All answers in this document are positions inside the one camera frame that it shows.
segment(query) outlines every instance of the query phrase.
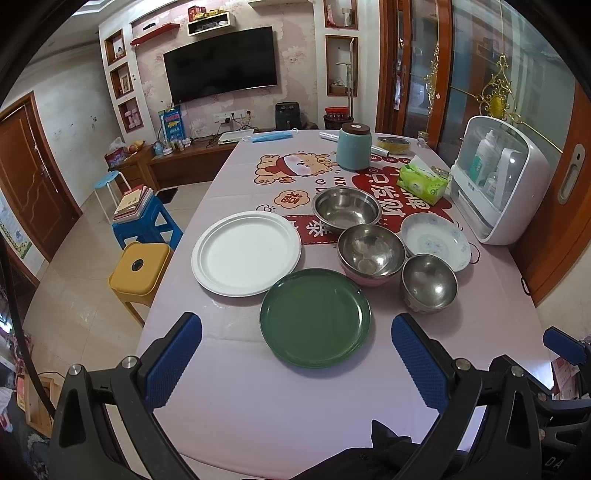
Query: blue gripper pad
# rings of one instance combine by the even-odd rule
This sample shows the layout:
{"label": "blue gripper pad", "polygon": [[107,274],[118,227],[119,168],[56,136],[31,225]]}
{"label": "blue gripper pad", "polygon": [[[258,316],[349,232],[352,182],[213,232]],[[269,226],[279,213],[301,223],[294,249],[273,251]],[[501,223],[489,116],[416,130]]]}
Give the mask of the blue gripper pad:
{"label": "blue gripper pad", "polygon": [[425,405],[442,414],[449,403],[454,372],[452,358],[437,348],[408,313],[392,321],[392,343],[417,386]]}
{"label": "blue gripper pad", "polygon": [[141,357],[138,388],[146,409],[164,407],[195,350],[203,328],[197,315],[185,312],[165,337],[156,339]]}
{"label": "blue gripper pad", "polygon": [[546,348],[552,350],[556,355],[560,355],[572,365],[584,365],[587,361],[585,345],[556,327],[547,329],[544,332],[543,340]]}

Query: bolt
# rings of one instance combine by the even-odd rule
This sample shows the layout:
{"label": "bolt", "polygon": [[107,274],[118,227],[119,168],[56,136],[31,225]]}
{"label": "bolt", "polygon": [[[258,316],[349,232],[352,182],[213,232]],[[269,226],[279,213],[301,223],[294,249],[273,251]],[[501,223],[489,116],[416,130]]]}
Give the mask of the bolt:
{"label": "bolt", "polygon": [[519,365],[513,365],[511,367],[511,373],[514,377],[523,377],[523,369]]}
{"label": "bolt", "polygon": [[82,365],[74,364],[68,369],[70,375],[78,375],[82,371]]}
{"label": "bolt", "polygon": [[122,361],[121,361],[121,366],[123,368],[133,368],[135,367],[135,364],[137,364],[138,362],[138,358],[136,356],[126,356]]}
{"label": "bolt", "polygon": [[464,372],[471,369],[472,364],[465,358],[456,358],[456,367]]}

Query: plate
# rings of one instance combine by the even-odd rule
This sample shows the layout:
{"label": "plate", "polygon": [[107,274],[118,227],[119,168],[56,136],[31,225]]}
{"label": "plate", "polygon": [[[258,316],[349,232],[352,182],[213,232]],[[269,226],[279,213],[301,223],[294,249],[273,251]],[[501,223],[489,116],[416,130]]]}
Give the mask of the plate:
{"label": "plate", "polygon": [[407,216],[400,226],[400,238],[413,255],[439,257],[454,272],[470,263],[470,244],[462,231],[434,213],[419,212]]}
{"label": "plate", "polygon": [[300,367],[335,365],[363,344],[371,310],[343,274],[308,268],[282,278],[261,306],[261,332],[278,357]]}
{"label": "plate", "polygon": [[191,268],[209,291],[249,297],[292,272],[300,254],[300,236],[288,220],[271,212],[242,212],[214,223],[199,237]]}

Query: cartoon dog print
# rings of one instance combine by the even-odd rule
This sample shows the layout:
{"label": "cartoon dog print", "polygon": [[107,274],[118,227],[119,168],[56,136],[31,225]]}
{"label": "cartoon dog print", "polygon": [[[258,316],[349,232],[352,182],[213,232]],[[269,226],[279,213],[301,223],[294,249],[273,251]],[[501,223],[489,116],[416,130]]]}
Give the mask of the cartoon dog print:
{"label": "cartoon dog print", "polygon": [[330,161],[328,154],[291,153],[279,155],[264,155],[256,166],[255,183],[269,185],[275,181],[291,183],[294,177],[314,177],[332,171],[338,164]]}

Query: tape roll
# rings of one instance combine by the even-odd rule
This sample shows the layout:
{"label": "tape roll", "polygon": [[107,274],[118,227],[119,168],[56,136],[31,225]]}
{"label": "tape roll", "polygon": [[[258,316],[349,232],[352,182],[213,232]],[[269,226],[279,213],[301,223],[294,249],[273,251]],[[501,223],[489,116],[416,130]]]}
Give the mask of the tape roll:
{"label": "tape roll", "polygon": [[377,144],[393,155],[400,155],[410,150],[410,142],[400,137],[378,137]]}

